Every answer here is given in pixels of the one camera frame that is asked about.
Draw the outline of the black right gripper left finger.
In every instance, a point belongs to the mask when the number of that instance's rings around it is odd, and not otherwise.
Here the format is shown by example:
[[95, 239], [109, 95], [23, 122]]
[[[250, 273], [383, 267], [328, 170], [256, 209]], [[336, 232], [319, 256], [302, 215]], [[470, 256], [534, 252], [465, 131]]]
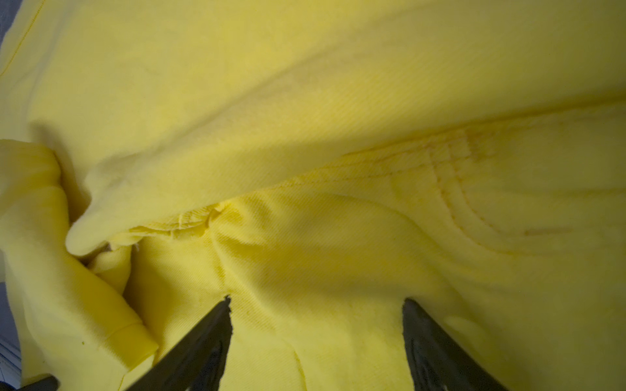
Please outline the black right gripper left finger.
[[231, 298], [220, 301], [129, 391], [218, 391], [233, 334]]

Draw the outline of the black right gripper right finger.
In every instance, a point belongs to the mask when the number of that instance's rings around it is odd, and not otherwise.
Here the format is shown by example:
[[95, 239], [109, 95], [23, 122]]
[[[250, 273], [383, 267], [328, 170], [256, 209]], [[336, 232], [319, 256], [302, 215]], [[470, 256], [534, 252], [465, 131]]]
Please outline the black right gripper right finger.
[[415, 390], [506, 391], [416, 301], [404, 301], [402, 316]]

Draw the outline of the yellow trousers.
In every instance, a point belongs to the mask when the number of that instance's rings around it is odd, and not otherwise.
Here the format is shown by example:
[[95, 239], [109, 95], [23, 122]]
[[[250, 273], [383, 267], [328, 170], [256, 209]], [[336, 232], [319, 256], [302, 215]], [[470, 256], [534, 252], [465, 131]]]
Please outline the yellow trousers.
[[625, 387], [622, 1], [24, 1], [1, 46], [21, 379], [411, 390], [407, 299], [510, 390]]

